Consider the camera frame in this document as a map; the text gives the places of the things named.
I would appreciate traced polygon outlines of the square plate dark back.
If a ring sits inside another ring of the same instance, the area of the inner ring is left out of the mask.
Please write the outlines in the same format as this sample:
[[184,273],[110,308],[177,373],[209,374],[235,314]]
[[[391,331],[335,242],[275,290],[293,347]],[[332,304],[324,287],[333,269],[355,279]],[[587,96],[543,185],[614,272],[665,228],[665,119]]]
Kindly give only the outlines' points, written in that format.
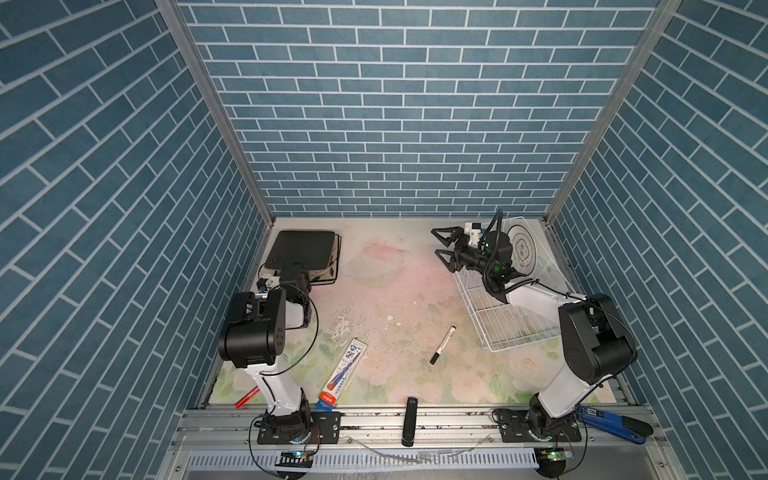
[[336,234],[328,266],[321,270],[311,270],[309,272],[311,285],[332,285],[336,282],[340,270],[341,245],[342,237],[339,234]]
[[277,234],[265,267],[282,270],[300,264],[310,271],[326,269],[335,251],[336,234],[327,230],[284,230]]

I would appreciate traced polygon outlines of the round clear glass plate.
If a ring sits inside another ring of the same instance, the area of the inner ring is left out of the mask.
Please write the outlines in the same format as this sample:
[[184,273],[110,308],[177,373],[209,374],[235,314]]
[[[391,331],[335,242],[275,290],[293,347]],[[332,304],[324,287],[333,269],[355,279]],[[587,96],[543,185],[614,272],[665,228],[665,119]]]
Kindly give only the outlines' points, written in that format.
[[533,236],[522,224],[511,225],[507,235],[512,246],[512,267],[522,275],[530,276],[537,263],[537,247]]

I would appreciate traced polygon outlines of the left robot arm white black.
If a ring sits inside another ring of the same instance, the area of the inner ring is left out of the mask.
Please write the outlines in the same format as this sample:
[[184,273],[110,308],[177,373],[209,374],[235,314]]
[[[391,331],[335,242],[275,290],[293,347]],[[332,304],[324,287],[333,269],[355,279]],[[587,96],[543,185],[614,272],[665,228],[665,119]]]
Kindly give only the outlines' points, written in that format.
[[280,271],[265,293],[232,296],[218,340],[222,360],[256,382],[267,407],[261,417],[266,434],[296,441],[313,427],[309,403],[282,358],[286,332],[308,326],[312,314],[309,270],[293,263]]

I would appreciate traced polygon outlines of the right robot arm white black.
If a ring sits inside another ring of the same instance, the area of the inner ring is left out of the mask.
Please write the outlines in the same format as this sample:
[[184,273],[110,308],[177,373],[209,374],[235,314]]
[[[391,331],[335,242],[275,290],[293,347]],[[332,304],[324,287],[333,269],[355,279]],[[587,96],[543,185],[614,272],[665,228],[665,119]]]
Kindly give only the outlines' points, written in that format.
[[442,245],[435,254],[449,272],[469,272],[473,281],[466,299],[492,301],[473,314],[511,334],[507,346],[559,335],[564,364],[533,395],[525,419],[532,437],[546,441],[564,431],[597,387],[636,360],[637,343],[610,297],[571,293],[536,277],[534,242],[513,236],[503,220],[498,211],[488,226],[434,228]]

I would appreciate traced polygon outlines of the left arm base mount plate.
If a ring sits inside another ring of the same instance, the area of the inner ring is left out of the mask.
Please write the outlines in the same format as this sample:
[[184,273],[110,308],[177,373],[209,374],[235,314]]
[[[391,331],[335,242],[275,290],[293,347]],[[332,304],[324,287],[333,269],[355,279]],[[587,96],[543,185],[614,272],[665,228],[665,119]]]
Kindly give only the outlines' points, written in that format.
[[337,444],[341,418],[338,412],[325,411],[266,415],[260,420],[256,442],[259,445]]

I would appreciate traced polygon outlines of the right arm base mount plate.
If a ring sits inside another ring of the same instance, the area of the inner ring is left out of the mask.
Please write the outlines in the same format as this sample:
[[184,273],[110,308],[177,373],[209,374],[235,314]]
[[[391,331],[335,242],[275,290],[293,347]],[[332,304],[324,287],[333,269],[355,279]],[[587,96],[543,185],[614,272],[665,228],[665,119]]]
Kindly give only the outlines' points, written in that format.
[[504,443],[554,442],[582,440],[574,414],[551,418],[544,410],[511,410],[496,408],[491,419],[497,425]]

